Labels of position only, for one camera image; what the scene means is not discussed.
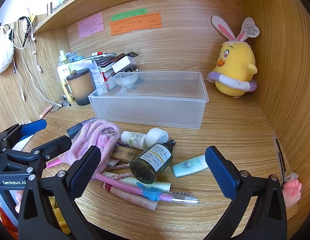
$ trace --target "plush toy tag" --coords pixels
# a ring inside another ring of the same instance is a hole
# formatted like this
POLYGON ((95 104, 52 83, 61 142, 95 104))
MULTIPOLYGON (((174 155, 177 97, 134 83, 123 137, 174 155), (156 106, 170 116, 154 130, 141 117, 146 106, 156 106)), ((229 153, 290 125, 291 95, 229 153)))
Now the plush toy tag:
POLYGON ((244 33, 250 38, 255 38, 259 36, 260 29, 254 24, 249 24, 244 27, 244 33))

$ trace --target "small wooden block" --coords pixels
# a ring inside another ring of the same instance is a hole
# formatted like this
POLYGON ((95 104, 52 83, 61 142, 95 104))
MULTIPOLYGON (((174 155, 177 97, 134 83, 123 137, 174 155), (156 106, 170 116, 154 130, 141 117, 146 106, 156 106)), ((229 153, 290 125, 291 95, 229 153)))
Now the small wooden block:
POLYGON ((123 162, 130 163, 130 161, 135 158, 136 150, 131 148, 126 148, 123 146, 116 146, 113 150, 112 159, 120 160, 123 162))

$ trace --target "pink sticky note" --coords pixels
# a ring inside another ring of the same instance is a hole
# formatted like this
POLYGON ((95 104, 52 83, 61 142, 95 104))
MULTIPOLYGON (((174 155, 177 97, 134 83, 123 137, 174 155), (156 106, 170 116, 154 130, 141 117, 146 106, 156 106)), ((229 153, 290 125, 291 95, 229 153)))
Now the pink sticky note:
POLYGON ((104 30, 103 16, 95 14, 78 23, 79 39, 104 30))

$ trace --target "black spray bottle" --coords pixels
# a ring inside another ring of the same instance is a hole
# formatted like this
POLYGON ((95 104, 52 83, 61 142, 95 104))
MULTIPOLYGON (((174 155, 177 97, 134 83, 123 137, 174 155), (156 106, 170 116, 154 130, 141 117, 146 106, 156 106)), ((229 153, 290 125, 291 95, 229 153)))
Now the black spray bottle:
POLYGON ((152 184, 172 162, 172 151, 176 142, 154 143, 130 162, 132 174, 140 182, 152 184))

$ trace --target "wooden desk surface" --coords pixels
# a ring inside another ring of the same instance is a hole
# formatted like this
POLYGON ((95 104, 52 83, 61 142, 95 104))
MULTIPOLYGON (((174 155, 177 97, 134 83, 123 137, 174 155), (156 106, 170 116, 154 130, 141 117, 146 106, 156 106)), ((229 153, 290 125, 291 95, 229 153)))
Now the wooden desk surface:
MULTIPOLYGON (((150 211, 122 200, 103 190, 101 181, 88 184, 83 196, 76 200, 88 221, 112 233, 129 239, 203 239, 228 207, 209 169, 176 178, 171 166, 183 160, 202 155, 205 149, 215 145, 223 156, 231 160, 239 170, 247 170, 253 176, 279 176, 276 151, 272 140, 272 128, 250 95, 241 98, 221 94, 215 85, 206 82, 209 102, 200 130, 161 127, 170 138, 176 140, 173 161, 159 181, 172 183, 172 191, 195 194, 200 204, 160 202, 150 211)), ((94 116, 91 106, 64 107, 46 115, 47 128, 38 132, 26 146, 27 150, 66 134, 66 129, 94 116)), ((119 123, 123 129, 147 133, 152 126, 119 123)), ((287 171, 290 171, 285 158, 287 171)), ((44 170, 43 175, 53 176, 59 170, 68 169, 60 164, 44 170)), ((242 232, 251 214, 255 198, 245 213, 235 234, 242 232)), ((288 210, 288 218, 297 212, 297 205, 288 210)))

